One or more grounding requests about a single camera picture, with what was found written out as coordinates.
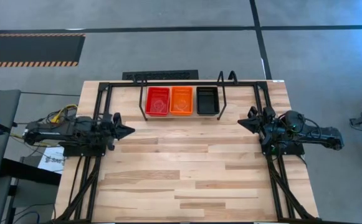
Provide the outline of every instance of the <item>orange bin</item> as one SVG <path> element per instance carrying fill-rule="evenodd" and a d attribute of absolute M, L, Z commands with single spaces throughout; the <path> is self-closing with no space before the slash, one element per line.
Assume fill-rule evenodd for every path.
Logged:
<path fill-rule="evenodd" d="M 171 88 L 171 106 L 173 115 L 190 116 L 193 113 L 193 88 L 174 86 Z"/>

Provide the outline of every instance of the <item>white paper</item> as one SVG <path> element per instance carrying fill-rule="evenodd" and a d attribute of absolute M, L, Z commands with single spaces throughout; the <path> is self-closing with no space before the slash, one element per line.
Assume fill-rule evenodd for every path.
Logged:
<path fill-rule="evenodd" d="M 63 150 L 64 148 L 61 146 L 47 147 L 38 168 L 62 174 L 64 168 Z"/>

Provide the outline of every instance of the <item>black bin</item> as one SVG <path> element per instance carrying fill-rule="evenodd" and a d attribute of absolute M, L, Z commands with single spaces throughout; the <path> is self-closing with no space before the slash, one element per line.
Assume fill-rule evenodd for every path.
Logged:
<path fill-rule="evenodd" d="M 217 87 L 199 86 L 196 88 L 198 98 L 198 114 L 211 115 L 219 113 L 219 99 Z"/>

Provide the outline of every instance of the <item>butcher block tabletop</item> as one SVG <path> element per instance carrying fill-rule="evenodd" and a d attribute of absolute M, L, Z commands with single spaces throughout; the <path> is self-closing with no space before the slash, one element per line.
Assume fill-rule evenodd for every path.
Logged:
<path fill-rule="evenodd" d="M 267 83 L 277 114 L 290 110 L 285 83 Z M 99 81 L 84 83 L 77 115 L 93 116 L 98 85 Z M 222 88 L 218 92 L 221 109 Z M 247 117 L 251 106 L 256 106 L 251 86 L 226 87 L 227 108 L 219 121 L 196 115 L 196 97 L 191 117 L 148 117 L 145 121 L 139 98 L 140 87 L 113 88 L 110 114 L 119 112 L 123 124 L 136 131 L 115 141 L 115 150 L 102 157 L 93 222 L 277 221 L 259 137 L 237 124 L 238 119 Z M 297 156 L 283 159 L 290 190 L 309 213 L 317 216 L 305 164 Z M 79 157 L 70 157 L 65 162 L 55 204 L 58 215 L 68 205 L 78 161 Z M 78 192 L 82 168 L 83 161 L 73 195 Z M 85 218 L 88 198 L 89 192 L 81 218 Z M 286 217 L 281 190 L 280 198 Z"/>

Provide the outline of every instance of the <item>floor mat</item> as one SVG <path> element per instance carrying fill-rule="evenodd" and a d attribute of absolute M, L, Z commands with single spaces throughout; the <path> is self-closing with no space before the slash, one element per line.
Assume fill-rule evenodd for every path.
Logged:
<path fill-rule="evenodd" d="M 151 72 L 123 72 L 123 80 L 198 80 L 198 70 L 173 70 Z"/>
<path fill-rule="evenodd" d="M 69 67 L 80 60 L 85 34 L 0 34 L 0 67 Z"/>

